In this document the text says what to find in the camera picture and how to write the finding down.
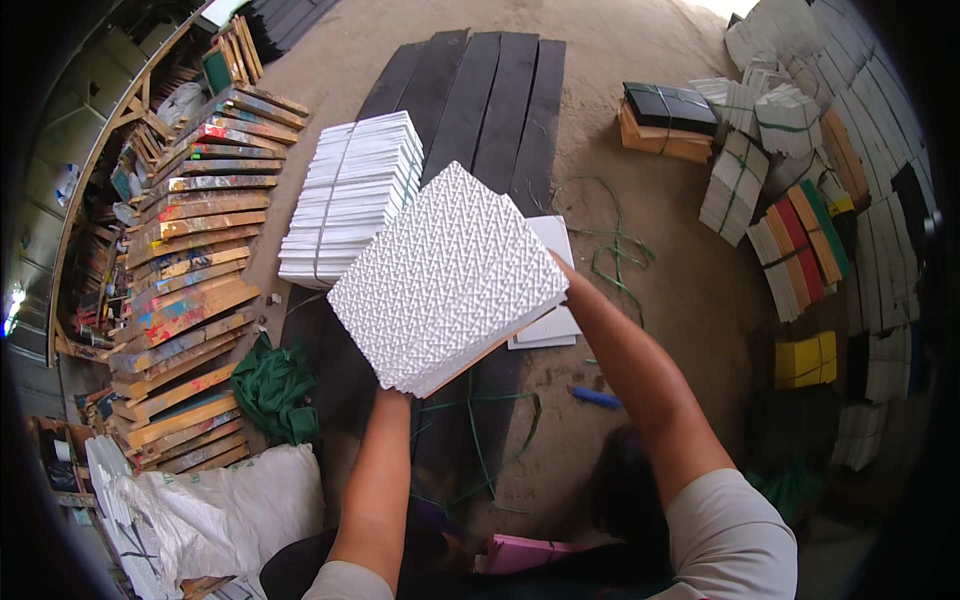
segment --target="green plastic strapping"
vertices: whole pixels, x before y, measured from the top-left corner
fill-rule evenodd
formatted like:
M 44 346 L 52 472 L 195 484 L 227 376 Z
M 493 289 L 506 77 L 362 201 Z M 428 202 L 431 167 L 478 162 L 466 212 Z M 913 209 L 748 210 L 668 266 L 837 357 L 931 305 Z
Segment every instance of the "green plastic strapping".
M 470 388 L 472 389 L 473 387 L 472 381 L 470 381 L 469 385 L 470 385 Z M 520 400 L 526 397 L 530 397 L 533 399 L 534 411 L 535 411 L 533 422 L 530 425 L 530 432 L 527 434 L 527 439 L 524 440 L 523 446 L 520 447 L 520 450 L 518 450 L 516 454 L 514 454 L 514 456 L 510 458 L 510 460 L 504 462 L 503 465 L 493 473 L 490 473 L 487 469 L 487 461 L 485 461 L 483 457 L 483 451 L 480 449 L 480 436 L 477 434 L 476 420 L 474 419 L 474 416 L 473 416 L 473 402 L 486 402 L 486 401 L 494 401 L 494 400 Z M 426 412 L 431 412 L 436 410 L 442 410 L 444 408 L 451 408 L 453 406 L 460 406 L 462 404 L 467 405 L 467 411 L 470 418 L 470 430 L 473 434 L 473 444 L 477 451 L 477 458 L 480 459 L 480 465 L 483 468 L 484 481 L 478 484 L 477 486 L 467 490 L 466 492 L 460 494 L 459 496 L 453 498 L 449 502 L 441 502 L 434 498 L 429 498 L 426 496 L 422 496 L 422 495 L 410 492 L 411 497 L 414 497 L 417 500 L 421 500 L 423 502 L 428 502 L 440 508 L 442 511 L 444 511 L 444 516 L 449 515 L 450 507 L 456 504 L 459 504 L 460 502 L 463 502 L 464 500 L 470 498 L 471 496 L 480 492 L 484 488 L 486 488 L 490 492 L 492 499 L 494 501 L 496 500 L 496 489 L 493 487 L 493 482 L 496 481 L 496 478 L 500 475 L 501 472 L 503 472 L 505 468 L 509 467 L 513 463 L 520 460 L 520 457 L 523 456 L 526 453 L 526 451 L 530 449 L 530 444 L 533 442 L 534 436 L 537 434 L 537 428 L 540 426 L 540 415 L 543 414 L 543 402 L 540 399 L 540 395 L 537 394 L 536 392 L 525 392 L 523 394 L 509 394 L 505 396 L 471 396 L 463 401 L 445 402 L 443 404 L 434 404 L 432 406 L 424 406 L 423 408 L 420 409 L 420 412 L 426 413 Z M 411 439 L 413 439 L 414 436 L 416 436 L 417 434 L 419 434 L 421 431 L 423 431 L 429 426 L 430 426 L 430 422 L 428 422 L 426 425 L 418 429 L 414 433 L 414 435 L 411 436 Z
M 566 184 L 576 180 L 596 180 L 597 182 L 600 183 L 600 185 L 603 185 L 604 189 L 607 190 L 607 192 L 610 194 L 611 199 L 613 200 L 613 207 L 616 210 L 616 227 L 613 229 L 590 229 L 590 228 L 576 228 L 570 224 L 567 224 L 566 230 L 572 231 L 573 233 L 586 233 L 589 235 L 612 235 L 613 236 L 612 244 L 608 244 L 607 246 L 601 246 L 596 250 L 596 252 L 593 253 L 593 261 L 590 264 L 590 268 L 593 270 L 594 273 L 596 273 L 602 279 L 605 279 L 609 283 L 612 283 L 617 289 L 619 289 L 621 292 L 627 295 L 627 298 L 629 298 L 636 305 L 636 309 L 639 311 L 639 316 L 640 316 L 640 326 L 644 327 L 645 322 L 643 320 L 643 306 L 640 304 L 640 300 L 634 295 L 634 293 L 630 290 L 630 288 L 627 287 L 626 282 L 623 280 L 621 259 L 629 260 L 630 262 L 637 265 L 640 269 L 647 269 L 653 263 L 653 261 L 657 258 L 657 256 L 653 253 L 653 251 L 650 250 L 650 248 L 645 243 L 643 243 L 643 240 L 641 240 L 639 236 L 628 234 L 624 231 L 623 212 L 620 209 L 620 201 L 616 197 L 616 194 L 613 192 L 613 189 L 599 177 L 595 177 L 591 175 L 582 175 L 582 176 L 573 177 L 568 180 L 561 181 L 557 185 L 557 188 L 553 191 L 553 194 L 550 196 L 549 207 L 553 209 L 552 211 L 554 212 L 554 214 L 563 216 L 563 213 L 560 211 L 560 206 L 557 204 L 557 197 L 560 195 L 560 191 L 564 189 L 564 186 Z M 534 201 L 537 202 L 537 206 L 540 208 L 541 212 L 544 212 L 544 213 L 550 212 L 550 210 L 544 210 L 543 206 L 540 204 L 540 201 L 538 201 L 536 198 L 534 199 Z M 635 256 L 629 252 L 626 252 L 623 249 L 624 243 L 632 244 L 637 248 L 639 248 L 640 255 Z M 612 276 L 600 268 L 599 261 L 600 261 L 600 257 L 604 254 L 604 252 L 609 252 L 610 254 L 613 255 L 613 262 L 614 262 L 615 268 L 614 268 L 614 274 Z
M 727 153 L 730 156 L 733 156 L 734 158 L 736 158 L 736 161 L 740 163 L 740 175 L 736 177 L 736 183 L 733 185 L 733 192 L 731 192 L 730 201 L 727 203 L 727 212 L 724 213 L 723 221 L 720 222 L 720 231 L 723 231 L 723 226 L 727 224 L 727 217 L 730 216 L 730 209 L 733 208 L 733 201 L 736 199 L 736 192 L 740 187 L 740 181 L 743 180 L 743 174 L 746 173 L 747 171 L 750 171 L 750 174 L 754 176 L 754 179 L 756 179 L 760 183 L 763 183 L 763 180 L 757 177 L 756 173 L 754 173 L 754 170 L 747 165 L 747 157 L 750 155 L 750 149 L 753 147 L 754 145 L 750 143 L 750 140 L 747 140 L 747 152 L 743 153 L 743 158 L 735 155 L 734 153 L 727 150 L 726 148 L 723 149 L 725 153 Z

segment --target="black strip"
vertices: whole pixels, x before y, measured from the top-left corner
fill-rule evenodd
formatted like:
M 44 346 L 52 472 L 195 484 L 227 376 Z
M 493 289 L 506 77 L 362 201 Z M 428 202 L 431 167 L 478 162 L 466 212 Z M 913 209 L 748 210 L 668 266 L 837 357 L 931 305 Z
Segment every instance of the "black strip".
M 434 34 L 396 106 L 397 110 L 410 113 L 410 120 L 423 142 L 424 150 L 430 148 L 433 142 L 446 93 L 453 83 L 466 46 L 467 30 Z
M 500 59 L 472 169 L 473 175 L 497 194 L 510 190 L 539 41 L 536 34 L 504 33 L 500 37 Z
M 274 39 L 276 46 L 283 52 L 289 52 L 294 45 L 300 41 L 300 38 L 310 31 L 310 28 L 313 27 L 317 21 L 330 12 L 330 9 L 332 9 L 338 1 L 339 0 L 318 0 L 317 3 L 313 5 L 313 9 L 311 9 L 300 22 L 291 27 L 286 34 L 275 34 Z
M 510 183 L 510 197 L 524 217 L 543 214 L 550 202 L 560 101 L 564 94 L 566 42 L 540 41 L 537 73 Z
M 424 49 L 426 49 L 425 41 L 407 44 L 396 49 L 387 66 L 383 67 L 383 72 L 373 84 L 370 93 L 367 94 L 367 100 L 357 113 L 357 121 L 390 114 L 396 110 L 400 96 L 407 88 L 410 76 L 413 75 L 414 67 L 423 56 Z
M 422 184 L 454 160 L 468 170 L 473 164 L 499 55 L 499 32 L 474 34 L 470 38 L 427 153 Z

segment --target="green cloth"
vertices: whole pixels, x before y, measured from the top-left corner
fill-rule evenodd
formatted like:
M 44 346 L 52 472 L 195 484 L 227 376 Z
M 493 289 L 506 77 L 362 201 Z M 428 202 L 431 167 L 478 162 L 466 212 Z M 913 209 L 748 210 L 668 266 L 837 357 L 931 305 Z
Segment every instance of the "green cloth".
M 317 411 L 303 401 L 316 383 L 302 345 L 274 349 L 266 333 L 230 376 L 237 402 L 257 427 L 292 445 L 320 438 Z
M 804 463 L 775 468 L 766 477 L 749 471 L 744 473 L 744 477 L 774 505 L 787 522 L 797 515 L 802 504 L 813 501 L 824 486 L 824 480 L 807 469 Z

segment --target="wooden frame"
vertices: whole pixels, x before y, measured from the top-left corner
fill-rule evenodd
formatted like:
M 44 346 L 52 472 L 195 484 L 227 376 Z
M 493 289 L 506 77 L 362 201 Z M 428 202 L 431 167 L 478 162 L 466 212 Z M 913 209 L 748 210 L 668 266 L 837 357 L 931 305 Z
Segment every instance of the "wooden frame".
M 77 212 L 80 210 L 80 199 L 84 195 L 86 190 L 86 185 L 90 182 L 90 176 L 93 175 L 93 169 L 97 164 L 97 160 L 100 158 L 100 154 L 104 151 L 104 148 L 107 146 L 107 140 L 109 139 L 110 134 L 120 125 L 124 123 L 129 123 L 133 119 L 127 119 L 124 121 L 123 113 L 127 110 L 127 107 L 130 105 L 131 100 L 137 94 L 137 92 L 142 92 L 142 90 L 149 90 L 150 86 L 150 73 L 154 70 L 154 67 L 162 60 L 167 53 L 170 52 L 170 49 L 173 48 L 180 39 L 186 34 L 190 29 L 190 26 L 193 25 L 201 13 L 206 10 L 213 3 L 213 0 L 206 0 L 202 6 L 198 7 L 193 14 L 191 14 L 182 24 L 167 38 L 166 41 L 159 47 L 159 49 L 154 53 L 152 57 L 143 65 L 143 68 L 140 69 L 140 72 L 133 78 L 133 81 L 130 84 L 130 87 L 127 88 L 127 91 L 124 92 L 123 97 L 120 102 L 116 104 L 116 107 L 113 109 L 113 112 L 110 114 L 109 119 L 107 120 L 104 128 L 100 131 L 100 134 L 97 136 L 96 141 L 93 143 L 93 147 L 90 148 L 90 153 L 87 155 L 86 162 L 84 163 L 83 169 L 80 171 L 80 177 L 77 180 L 77 187 L 74 189 L 73 196 L 70 197 L 69 203 L 67 204 L 66 215 L 63 219 L 63 231 L 60 234 L 60 244 L 57 248 L 57 255 L 54 259 L 54 268 L 53 276 L 51 277 L 50 282 L 50 300 L 48 306 L 50 307 L 50 314 L 47 321 L 47 367 L 54 366 L 54 353 L 58 350 L 57 339 L 62 336 L 63 344 L 59 348 L 72 348 L 70 340 L 64 335 L 63 328 L 60 326 L 60 320 L 57 317 L 57 307 L 60 303 L 60 280 L 63 275 L 63 261 L 66 258 L 66 248 L 70 242 L 70 232 L 76 225 L 77 221 Z M 65 350 L 66 353 L 69 353 L 73 356 L 78 354 L 73 354 L 69 350 Z

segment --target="yellow foam block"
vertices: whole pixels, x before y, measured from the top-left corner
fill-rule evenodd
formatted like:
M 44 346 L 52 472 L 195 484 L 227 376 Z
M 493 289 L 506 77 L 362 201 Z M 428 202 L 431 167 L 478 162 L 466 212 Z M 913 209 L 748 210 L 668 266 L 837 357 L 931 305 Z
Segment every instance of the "yellow foam block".
M 824 331 L 801 342 L 777 344 L 774 388 L 791 390 L 837 378 L 836 334 Z

